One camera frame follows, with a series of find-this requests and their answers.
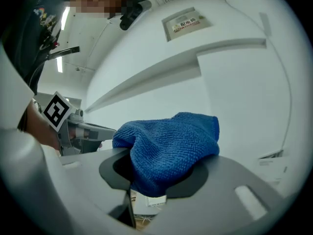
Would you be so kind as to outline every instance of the blue towel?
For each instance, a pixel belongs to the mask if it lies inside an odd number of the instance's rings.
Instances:
[[[131,148],[134,182],[131,188],[149,197],[165,195],[201,158],[219,147],[217,117],[178,113],[173,118],[125,123],[112,145]]]

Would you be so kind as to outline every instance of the hand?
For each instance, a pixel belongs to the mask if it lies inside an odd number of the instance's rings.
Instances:
[[[59,150],[60,144],[56,131],[50,127],[49,123],[40,115],[33,101],[29,103],[26,113],[26,132],[37,139],[39,143],[49,145],[55,150]]]

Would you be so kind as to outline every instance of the white sleeve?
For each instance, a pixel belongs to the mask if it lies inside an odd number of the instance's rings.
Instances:
[[[34,93],[18,74],[0,39],[0,129],[15,129]]]

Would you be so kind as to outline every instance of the black jacket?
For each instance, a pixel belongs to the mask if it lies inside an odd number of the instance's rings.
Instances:
[[[20,76],[27,84],[33,76],[28,85],[35,94],[43,61],[51,51],[51,47],[41,49],[41,45],[61,20],[65,1],[25,0],[3,35],[4,49]]]

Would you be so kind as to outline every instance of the ceiling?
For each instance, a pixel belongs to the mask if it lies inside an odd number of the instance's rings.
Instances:
[[[170,0],[149,1],[153,11]],[[107,20],[103,15],[76,13],[75,8],[71,7],[65,29],[59,37],[60,46],[54,51],[79,46],[80,52],[63,57],[63,73],[57,72],[56,60],[46,62],[41,84],[66,83],[73,86],[79,83],[80,89],[87,88],[101,62],[127,34],[127,31],[119,28],[119,23],[119,18]]]

